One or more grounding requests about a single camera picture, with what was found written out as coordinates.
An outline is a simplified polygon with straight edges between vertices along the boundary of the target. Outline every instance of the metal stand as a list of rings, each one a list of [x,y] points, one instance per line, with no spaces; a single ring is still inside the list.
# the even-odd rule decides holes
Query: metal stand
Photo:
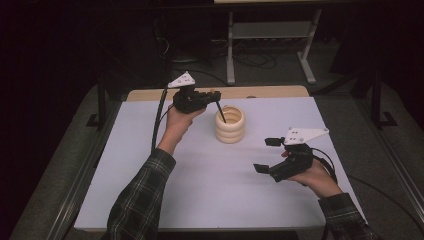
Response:
[[[321,9],[317,9],[312,21],[260,23],[234,23],[233,12],[230,12],[228,21],[227,83],[229,85],[235,84],[233,39],[306,38],[305,48],[303,51],[298,52],[297,55],[308,83],[315,84],[316,80],[309,66],[307,57],[315,36],[315,31],[318,27],[321,12]]]

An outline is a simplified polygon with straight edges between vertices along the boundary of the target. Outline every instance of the flannel sleeve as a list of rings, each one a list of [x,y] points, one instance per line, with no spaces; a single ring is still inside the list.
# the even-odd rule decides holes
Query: flannel sleeve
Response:
[[[152,152],[114,203],[103,240],[156,238],[165,184],[175,164],[167,152]]]
[[[365,222],[348,193],[320,199],[319,204],[334,239],[379,239],[377,234]]]

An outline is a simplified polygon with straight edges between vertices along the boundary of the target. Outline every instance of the hand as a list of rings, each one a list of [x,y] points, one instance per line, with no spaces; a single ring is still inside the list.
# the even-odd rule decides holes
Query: hand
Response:
[[[288,180],[308,186],[319,198],[330,197],[342,193],[337,183],[331,178],[324,166],[316,159],[313,160],[312,166],[308,170]]]
[[[206,108],[186,114],[179,112],[172,105],[168,106],[165,133],[157,147],[172,155],[175,147],[193,123],[193,119],[205,110]]]

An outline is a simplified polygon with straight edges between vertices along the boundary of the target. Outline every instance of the white tabletop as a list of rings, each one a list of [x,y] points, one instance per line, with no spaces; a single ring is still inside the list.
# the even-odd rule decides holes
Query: white tabletop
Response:
[[[221,106],[224,105],[244,110],[245,137],[236,144],[223,144],[215,138],[214,104],[194,120],[174,154],[177,164],[166,185],[160,230],[323,226],[324,216],[311,190],[289,181],[275,183],[269,175],[256,173],[253,167],[254,163],[273,166],[284,160],[280,156],[284,149],[266,146],[265,138],[284,137],[290,126],[325,128],[314,99],[222,99]],[[105,230],[117,196],[149,156],[157,108],[157,101],[122,104],[75,228]],[[339,185],[351,194],[361,211],[330,135],[308,145],[332,158]]]

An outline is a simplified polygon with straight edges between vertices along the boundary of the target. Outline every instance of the black cable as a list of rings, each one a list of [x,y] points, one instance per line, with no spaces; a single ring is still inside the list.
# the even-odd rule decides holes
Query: black cable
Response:
[[[153,127],[151,152],[153,152],[156,149],[156,138],[157,138],[157,135],[158,135],[160,120],[162,119],[161,113],[162,113],[163,104],[165,103],[165,98],[166,98],[167,93],[168,93],[168,85],[166,85],[165,88],[163,89],[162,96],[161,96],[160,101],[159,101],[158,111],[156,113],[155,125]]]
[[[359,179],[356,178],[352,175],[347,174],[347,176],[355,181],[358,181],[362,184],[364,184],[365,186],[368,186],[369,188],[373,189],[374,191],[380,193],[381,195],[383,195],[384,197],[386,197],[388,200],[390,200],[392,203],[394,203],[396,206],[398,206],[400,209],[402,209],[406,215],[408,215],[408,217],[411,218],[411,220],[414,222],[414,224],[417,226],[418,230],[420,231],[423,239],[424,239],[424,229],[421,227],[420,223],[415,219],[414,216],[412,216],[412,214],[404,207],[402,206],[399,202],[397,202],[396,200],[394,200],[392,197],[390,197],[388,194],[386,194],[385,192],[381,191],[380,189],[378,189],[377,187]]]
[[[174,105],[171,105],[168,110],[166,110],[166,112],[163,113],[162,117],[160,118],[159,122],[162,122],[162,119],[165,117],[166,114],[168,114],[169,110],[171,110],[171,108],[173,108]]]
[[[331,167],[333,168],[333,170],[336,171],[336,168],[334,167],[333,160],[331,160],[331,158],[325,152],[323,152],[322,150],[319,150],[318,148],[311,148],[311,149],[324,154],[328,158],[328,161],[330,161]]]

